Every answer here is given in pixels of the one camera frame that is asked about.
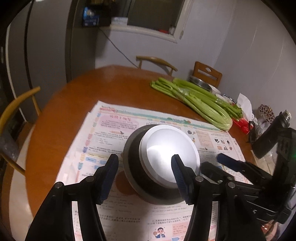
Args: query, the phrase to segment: cartoon illustration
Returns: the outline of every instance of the cartoon illustration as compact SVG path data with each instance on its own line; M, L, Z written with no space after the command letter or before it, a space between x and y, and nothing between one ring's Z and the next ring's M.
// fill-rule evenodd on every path
M164 235L164 231L163 231L163 228L158 228L157 229L157 233L155 234L155 237L157 238L157 239L159 239L159 238L165 238L165 235Z

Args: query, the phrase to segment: power cord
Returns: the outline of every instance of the power cord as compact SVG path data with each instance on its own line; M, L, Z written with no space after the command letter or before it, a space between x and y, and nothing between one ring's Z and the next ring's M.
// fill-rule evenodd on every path
M128 57L126 57L126 55L123 53L123 52L121 52L120 51L120 49L119 48L117 48L116 46L115 46L115 44L111 41L111 39L109 39L109 37L105 34L105 32L103 31L103 30L101 30L101 28L99 28L99 30L105 35L105 37L113 44L113 46L119 51L119 53L121 53L133 66L135 66L136 68L138 67L138 66L136 66Z

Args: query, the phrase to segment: newspaper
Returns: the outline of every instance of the newspaper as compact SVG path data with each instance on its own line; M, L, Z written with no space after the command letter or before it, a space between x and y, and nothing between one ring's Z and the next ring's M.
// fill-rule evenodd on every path
M56 181L65 185L80 182L105 165L110 154L119 157L119 169L108 199L97 205L98 213L108 241L182 241L193 206L180 202L175 205L153 205L143 201L129 185L123 172L122 152L128 137L139 127L150 124L174 126L195 143L200 161L208 161L235 177L249 182L243 175L220 165L216 156L224 153L245 161L243 154L229 133L211 124L156 111L142 110L98 102L76 135L64 158ZM209 240L215 240L217 202L213 212ZM77 203L73 202L73 226L76 240L82 240Z

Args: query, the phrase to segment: red object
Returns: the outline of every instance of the red object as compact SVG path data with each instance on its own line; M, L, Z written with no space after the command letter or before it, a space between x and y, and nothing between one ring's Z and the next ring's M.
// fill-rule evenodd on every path
M169 33L167 30L163 30L163 29L159 29L158 31L159 32L162 32L162 33L165 33L165 34L168 34Z
M232 119L233 123L236 124L243 133L245 133L246 135L248 135L249 133L249 122L247 120L245 120L244 118L241 118L239 121L237 121L236 119Z

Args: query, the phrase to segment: screw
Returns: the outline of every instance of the screw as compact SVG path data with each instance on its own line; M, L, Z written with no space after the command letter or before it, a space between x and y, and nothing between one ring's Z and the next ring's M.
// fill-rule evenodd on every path
M60 188L61 186L63 186L63 183L62 182L57 182L54 187L55 188Z
M86 178L86 181L87 181L88 183L92 182L93 180L94 180L94 176L88 176L88 177Z
M201 183L204 179L201 176L196 176L195 180L198 181L199 183Z
M235 184L232 183L232 182L229 182L229 183L228 183L228 186L229 186L230 188L235 188Z

